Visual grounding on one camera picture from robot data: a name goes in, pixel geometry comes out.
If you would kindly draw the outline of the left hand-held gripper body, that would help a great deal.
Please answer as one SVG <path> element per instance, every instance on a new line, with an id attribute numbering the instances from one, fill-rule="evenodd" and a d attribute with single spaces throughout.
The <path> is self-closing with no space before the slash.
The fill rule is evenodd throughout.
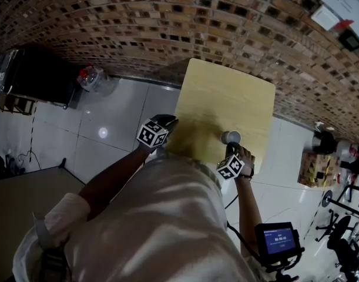
<path id="1" fill-rule="evenodd" d="M 168 137 L 167 126 L 159 126 L 150 118 L 141 125 L 136 140 L 139 142 L 139 149 L 152 153 L 159 146 L 165 144 Z"/>

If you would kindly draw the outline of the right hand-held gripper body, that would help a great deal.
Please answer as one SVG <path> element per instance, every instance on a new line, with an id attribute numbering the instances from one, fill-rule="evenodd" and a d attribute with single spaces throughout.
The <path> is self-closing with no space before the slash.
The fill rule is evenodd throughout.
<path id="1" fill-rule="evenodd" d="M 237 157 L 236 155 L 232 155 L 230 157 L 225 157 L 223 161 L 221 161 L 217 167 L 216 171 L 219 175 L 221 175 L 224 180 L 230 179 L 251 179 L 240 174 L 244 163 Z"/>

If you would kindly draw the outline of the person's right forearm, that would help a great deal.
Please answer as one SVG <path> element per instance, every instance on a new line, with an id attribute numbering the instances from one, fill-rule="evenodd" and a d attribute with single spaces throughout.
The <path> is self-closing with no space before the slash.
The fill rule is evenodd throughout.
<path id="1" fill-rule="evenodd" d="M 235 179 L 239 201 L 239 233 L 248 246 L 257 254 L 259 248 L 254 228 L 261 223 L 260 212 L 256 203 L 250 179 Z"/>

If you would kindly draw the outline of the cardboard box with striped tape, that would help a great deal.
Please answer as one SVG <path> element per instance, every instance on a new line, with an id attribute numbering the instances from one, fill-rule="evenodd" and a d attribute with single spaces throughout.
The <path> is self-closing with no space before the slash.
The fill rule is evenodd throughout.
<path id="1" fill-rule="evenodd" d="M 337 182 L 339 169 L 337 156 L 303 153 L 298 183 L 310 188 L 333 186 Z"/>

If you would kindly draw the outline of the clear plastic bottle red cap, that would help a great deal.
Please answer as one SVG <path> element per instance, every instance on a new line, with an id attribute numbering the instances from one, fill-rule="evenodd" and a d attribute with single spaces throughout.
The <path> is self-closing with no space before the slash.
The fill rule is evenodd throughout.
<path id="1" fill-rule="evenodd" d="M 97 66 L 81 69 L 76 81 L 83 90 L 104 97 L 111 95 L 119 84 L 119 79 L 111 77 L 104 69 Z"/>

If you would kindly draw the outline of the black and silver bucket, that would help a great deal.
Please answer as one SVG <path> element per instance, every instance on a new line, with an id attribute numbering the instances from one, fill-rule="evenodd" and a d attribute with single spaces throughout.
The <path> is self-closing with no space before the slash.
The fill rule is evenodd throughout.
<path id="1" fill-rule="evenodd" d="M 337 141 L 328 131 L 314 131 L 312 139 L 304 145 L 304 153 L 330 155 L 335 152 Z"/>

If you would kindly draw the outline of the small black monitor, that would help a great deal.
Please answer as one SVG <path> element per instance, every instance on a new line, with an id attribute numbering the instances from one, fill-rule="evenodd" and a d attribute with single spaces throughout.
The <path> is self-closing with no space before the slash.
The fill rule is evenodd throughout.
<path id="1" fill-rule="evenodd" d="M 290 222 L 260 223 L 254 231 L 262 265 L 296 257 L 303 251 L 298 231 Z"/>

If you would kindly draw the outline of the black stand with round base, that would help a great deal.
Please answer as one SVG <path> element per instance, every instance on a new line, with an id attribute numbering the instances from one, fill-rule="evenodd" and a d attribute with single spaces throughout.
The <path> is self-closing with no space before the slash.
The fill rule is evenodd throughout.
<path id="1" fill-rule="evenodd" d="M 338 207 L 340 207 L 340 208 L 342 208 L 342 209 L 344 209 L 344 210 L 350 212 L 351 214 L 354 214 L 354 215 L 356 215 L 356 216 L 359 216 L 359 211 L 358 211 L 358 210 L 356 210 L 356 209 L 354 209 L 354 208 L 351 208 L 350 206 L 347 206 L 347 205 L 342 204 L 342 203 L 340 202 L 341 198 L 344 196 L 344 194 L 345 194 L 345 192 L 346 192 L 347 190 L 349 190 L 350 193 L 351 193 L 352 190 L 356 190 L 356 191 L 359 192 L 359 186 L 355 186 L 355 185 L 353 185 L 353 184 L 346 185 L 346 186 L 343 188 L 342 192 L 340 193 L 340 195 L 338 196 L 338 198 L 337 198 L 336 200 L 333 199 L 333 193 L 332 193 L 331 190 L 329 190 L 329 191 L 327 191 L 327 192 L 325 193 L 325 195 L 323 196 L 322 201 L 321 201 L 321 205 L 322 205 L 323 207 L 327 207 L 327 206 L 331 203 L 331 204 L 334 204 L 334 205 L 336 205 L 336 206 L 338 206 Z"/>

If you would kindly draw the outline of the clear water jug red label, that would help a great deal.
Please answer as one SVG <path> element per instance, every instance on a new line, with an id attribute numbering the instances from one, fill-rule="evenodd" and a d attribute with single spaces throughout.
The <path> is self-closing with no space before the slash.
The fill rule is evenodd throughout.
<path id="1" fill-rule="evenodd" d="M 341 140 L 337 143 L 335 153 L 339 157 L 340 161 L 353 163 L 359 157 L 358 145 L 350 143 L 346 140 Z"/>

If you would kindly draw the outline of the black office chair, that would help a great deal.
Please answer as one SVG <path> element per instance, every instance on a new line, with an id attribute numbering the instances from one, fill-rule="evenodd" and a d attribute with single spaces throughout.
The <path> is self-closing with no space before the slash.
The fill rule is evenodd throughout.
<path id="1" fill-rule="evenodd" d="M 352 215 L 328 209 L 314 226 L 315 255 L 330 250 L 341 257 L 358 257 L 359 243 L 355 239 L 358 225 Z"/>

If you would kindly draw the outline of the grey table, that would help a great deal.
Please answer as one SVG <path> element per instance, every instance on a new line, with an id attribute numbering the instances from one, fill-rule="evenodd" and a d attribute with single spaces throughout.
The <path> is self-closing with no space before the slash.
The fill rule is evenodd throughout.
<path id="1" fill-rule="evenodd" d="M 66 193 L 84 183 L 66 168 L 52 167 L 0 180 L 0 282 L 12 275 L 12 260 L 33 212 L 47 214 Z"/>

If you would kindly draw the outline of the small white paper note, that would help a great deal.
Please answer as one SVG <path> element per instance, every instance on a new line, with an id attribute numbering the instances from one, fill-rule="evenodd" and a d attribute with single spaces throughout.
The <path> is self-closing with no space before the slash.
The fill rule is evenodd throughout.
<path id="1" fill-rule="evenodd" d="M 326 31 L 336 26 L 340 19 L 326 6 L 322 5 L 312 14 L 311 19 Z"/>

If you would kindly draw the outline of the red arrow sticker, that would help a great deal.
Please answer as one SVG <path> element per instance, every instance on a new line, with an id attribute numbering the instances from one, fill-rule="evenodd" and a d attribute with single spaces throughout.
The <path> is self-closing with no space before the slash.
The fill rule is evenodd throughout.
<path id="1" fill-rule="evenodd" d="M 354 23 L 354 21 L 351 19 L 343 19 L 340 22 L 338 22 L 337 24 L 335 24 L 333 26 L 333 29 L 337 32 L 342 32 L 342 31 L 350 29 L 350 25 L 353 23 Z"/>

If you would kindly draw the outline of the wooden shelf frame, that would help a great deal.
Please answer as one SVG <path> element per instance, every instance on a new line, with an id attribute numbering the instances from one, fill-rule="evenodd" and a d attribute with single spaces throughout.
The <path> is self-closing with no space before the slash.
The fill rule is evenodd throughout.
<path id="1" fill-rule="evenodd" d="M 34 100 L 7 95 L 6 93 L 0 92 L 0 110 L 2 112 L 19 113 L 25 116 L 30 116 L 34 104 Z"/>

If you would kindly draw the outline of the black wall device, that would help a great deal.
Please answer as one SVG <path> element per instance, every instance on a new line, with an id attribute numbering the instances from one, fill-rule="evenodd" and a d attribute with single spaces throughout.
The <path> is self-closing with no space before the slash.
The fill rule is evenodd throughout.
<path id="1" fill-rule="evenodd" d="M 350 52 L 359 49 L 359 38 L 349 29 L 344 30 L 338 40 Z"/>

